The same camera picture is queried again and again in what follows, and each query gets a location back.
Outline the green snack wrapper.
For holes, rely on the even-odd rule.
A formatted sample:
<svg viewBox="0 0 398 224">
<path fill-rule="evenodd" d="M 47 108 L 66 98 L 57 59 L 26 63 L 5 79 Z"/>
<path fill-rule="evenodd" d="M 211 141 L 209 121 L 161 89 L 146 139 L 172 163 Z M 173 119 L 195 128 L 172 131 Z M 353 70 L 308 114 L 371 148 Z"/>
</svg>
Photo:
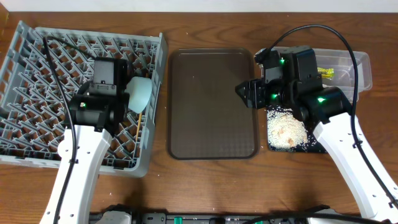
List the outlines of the green snack wrapper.
<svg viewBox="0 0 398 224">
<path fill-rule="evenodd" d="M 322 78 L 326 78 L 332 80 L 335 76 L 335 71 L 333 68 L 317 68 L 318 73 L 322 76 Z"/>
</svg>

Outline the wooden chopstick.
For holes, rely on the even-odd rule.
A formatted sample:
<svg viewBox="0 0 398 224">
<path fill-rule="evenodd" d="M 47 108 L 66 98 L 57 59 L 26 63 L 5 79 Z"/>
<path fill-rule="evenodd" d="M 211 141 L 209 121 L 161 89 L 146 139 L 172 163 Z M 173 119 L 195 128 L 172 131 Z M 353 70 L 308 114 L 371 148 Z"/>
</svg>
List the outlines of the wooden chopstick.
<svg viewBox="0 0 398 224">
<path fill-rule="evenodd" d="M 138 138 L 139 138 L 139 131 L 140 131 L 140 128 L 141 128 L 141 121 L 142 121 L 142 112 L 139 113 L 138 120 L 137 120 L 137 128 L 136 128 L 136 138 L 135 138 L 135 142 L 137 142 L 137 141 L 138 141 Z"/>
</svg>

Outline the light blue bowl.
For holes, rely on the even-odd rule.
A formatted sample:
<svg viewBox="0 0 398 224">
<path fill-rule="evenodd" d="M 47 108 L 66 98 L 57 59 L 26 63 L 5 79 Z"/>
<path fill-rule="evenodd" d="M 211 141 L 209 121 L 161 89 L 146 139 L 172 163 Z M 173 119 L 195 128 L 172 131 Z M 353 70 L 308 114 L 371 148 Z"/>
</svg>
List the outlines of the light blue bowl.
<svg viewBox="0 0 398 224">
<path fill-rule="evenodd" d="M 126 93 L 129 94 L 128 109 L 141 113 L 147 106 L 152 92 L 150 78 L 133 77 L 126 86 Z"/>
</svg>

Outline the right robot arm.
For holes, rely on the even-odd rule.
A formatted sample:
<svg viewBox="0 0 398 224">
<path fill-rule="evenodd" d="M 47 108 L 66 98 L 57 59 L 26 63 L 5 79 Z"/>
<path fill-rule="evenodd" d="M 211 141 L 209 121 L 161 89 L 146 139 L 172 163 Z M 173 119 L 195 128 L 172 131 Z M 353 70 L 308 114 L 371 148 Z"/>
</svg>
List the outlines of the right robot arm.
<svg viewBox="0 0 398 224">
<path fill-rule="evenodd" d="M 263 77 L 235 88 L 244 104 L 291 109 L 333 159 L 361 216 L 397 223 L 397 184 L 364 137 L 353 104 L 337 86 L 323 86 L 315 51 L 307 45 L 264 49 L 255 61 Z"/>
</svg>

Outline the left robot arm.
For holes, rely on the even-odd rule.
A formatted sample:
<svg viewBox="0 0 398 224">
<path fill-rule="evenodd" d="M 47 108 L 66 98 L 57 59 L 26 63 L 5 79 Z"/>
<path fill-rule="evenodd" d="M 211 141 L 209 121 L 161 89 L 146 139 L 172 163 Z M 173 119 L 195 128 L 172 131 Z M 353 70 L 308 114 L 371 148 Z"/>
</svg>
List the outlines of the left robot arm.
<svg viewBox="0 0 398 224">
<path fill-rule="evenodd" d="M 124 119 L 127 61 L 96 57 L 93 79 L 66 103 L 61 162 L 41 223 L 88 223 L 102 160 Z"/>
</svg>

